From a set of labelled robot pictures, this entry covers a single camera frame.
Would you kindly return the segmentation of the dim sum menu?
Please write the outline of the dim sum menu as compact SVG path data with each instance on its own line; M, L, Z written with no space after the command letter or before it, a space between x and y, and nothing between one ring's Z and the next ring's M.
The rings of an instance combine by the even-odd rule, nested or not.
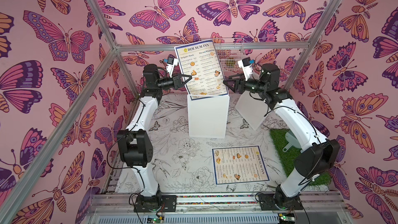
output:
M175 47L180 71L191 76L185 88L192 100L228 95L224 74L212 40Z
M212 149L216 185L269 181L259 146Z

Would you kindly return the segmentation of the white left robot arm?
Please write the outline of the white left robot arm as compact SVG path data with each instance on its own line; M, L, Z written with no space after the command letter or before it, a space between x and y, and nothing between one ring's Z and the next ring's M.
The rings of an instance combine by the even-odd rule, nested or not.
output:
M169 203L162 197L159 183L154 177L153 164L151 164L154 148L149 138L151 119L159 107L163 92L168 89L179 89L188 83L191 75L177 74L170 72L163 75L161 68L155 64L144 67L144 85L138 101L138 109L130 124L117 133L117 145L119 156L123 166L122 172L134 172L140 183L140 192L132 193L129 204L134 207L136 213L160 212L170 208L176 202L173 196Z

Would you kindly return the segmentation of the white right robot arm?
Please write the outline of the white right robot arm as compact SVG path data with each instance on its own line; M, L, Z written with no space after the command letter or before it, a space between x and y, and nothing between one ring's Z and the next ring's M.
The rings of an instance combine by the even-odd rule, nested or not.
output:
M302 190L333 166L341 146L337 140L330 140L321 133L302 113L291 94L279 87L277 65L262 65L259 78L254 79L252 64L249 58L238 61L243 72L229 76L223 83L234 93L258 94L257 100L268 106L268 113L274 111L287 124L301 149L293 171L276 187L273 197L276 207L285 210L299 205Z

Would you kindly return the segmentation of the green succulent plant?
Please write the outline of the green succulent plant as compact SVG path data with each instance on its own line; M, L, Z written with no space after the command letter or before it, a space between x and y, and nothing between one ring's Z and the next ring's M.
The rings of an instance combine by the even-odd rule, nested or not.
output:
M237 67L237 60L235 60L235 59L226 59L225 66L228 69L235 69Z

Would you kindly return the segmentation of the green artificial grass mat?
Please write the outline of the green artificial grass mat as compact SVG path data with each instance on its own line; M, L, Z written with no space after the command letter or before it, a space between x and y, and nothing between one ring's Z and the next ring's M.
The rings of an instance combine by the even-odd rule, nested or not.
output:
M302 167L305 164L305 161L302 159L302 153L300 148L296 148L292 146L287 151L283 151L283 149L288 145L288 141L286 140L286 134L288 133L288 129L270 129L270 137L272 139L273 145L275 146L276 153L280 162L282 164L283 170L286 176L289 176L296 165ZM311 181L309 183L310 186L328 186L331 183L331 176L323 172L315 178L315 181Z

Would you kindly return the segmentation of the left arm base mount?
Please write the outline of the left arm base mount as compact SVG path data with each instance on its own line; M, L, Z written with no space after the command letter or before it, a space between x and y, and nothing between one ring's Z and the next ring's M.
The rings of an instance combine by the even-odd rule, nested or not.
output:
M138 196L133 204L136 213L175 212L176 195L157 194L151 197Z

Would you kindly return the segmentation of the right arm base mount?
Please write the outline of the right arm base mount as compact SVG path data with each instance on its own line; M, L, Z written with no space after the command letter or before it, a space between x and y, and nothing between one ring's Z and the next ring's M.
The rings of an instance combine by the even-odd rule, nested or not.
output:
M255 195L262 211L290 211L303 210L301 200L298 196L287 198L283 193L266 194L259 192Z

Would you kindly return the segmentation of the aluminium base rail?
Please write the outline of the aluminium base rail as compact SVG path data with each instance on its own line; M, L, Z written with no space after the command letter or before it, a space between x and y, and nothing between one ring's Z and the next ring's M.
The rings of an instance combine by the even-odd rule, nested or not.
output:
M165 194L158 212L135 211L129 194L98 195L85 224L353 224L335 192L304 192L292 207L277 208L271 192Z

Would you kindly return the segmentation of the aluminium cage frame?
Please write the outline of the aluminium cage frame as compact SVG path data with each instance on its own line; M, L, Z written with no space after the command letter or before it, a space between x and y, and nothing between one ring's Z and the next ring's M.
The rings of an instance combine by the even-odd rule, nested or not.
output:
M326 27L327 23L335 13L338 5L342 0L330 0L324 15L321 17L318 25L314 29L309 41L307 42L275 42L275 43L223 43L216 44L217 50L244 50L244 49L271 49L271 48L300 48L304 50L302 57L300 58L299 64L303 64L304 59L308 58L308 52L312 51L315 46L315 42L319 39L321 32ZM28 194L32 191L33 187L40 178L41 172L45 169L47 163L55 154L57 148L61 144L65 134L71 127L72 123L78 117L83 107L88 102L94 89L98 86L101 77L105 73L105 69L108 68L113 60L118 61L121 66L122 72L132 88L133 92L136 92L135 84L132 76L128 71L128 68L123 61L121 56L122 52L131 51L170 51L174 49L174 45L118 45L113 38L108 26L105 23L104 17L102 17L99 6L96 0L88 0L94 14L97 18L99 26L102 28L103 34L106 37L107 42L110 44L110 52L107 54L104 61L99 65L95 71L94 76L88 82L88 85L84 88L83 92L79 95L76 102L67 111L66 116L61 120L61 123L52 131L48 136L48 140L44 145L41 153L36 157L33 164L28 168L26 175L19 180L11 192L9 198L1 207L1 223L10 224L16 213L24 203Z

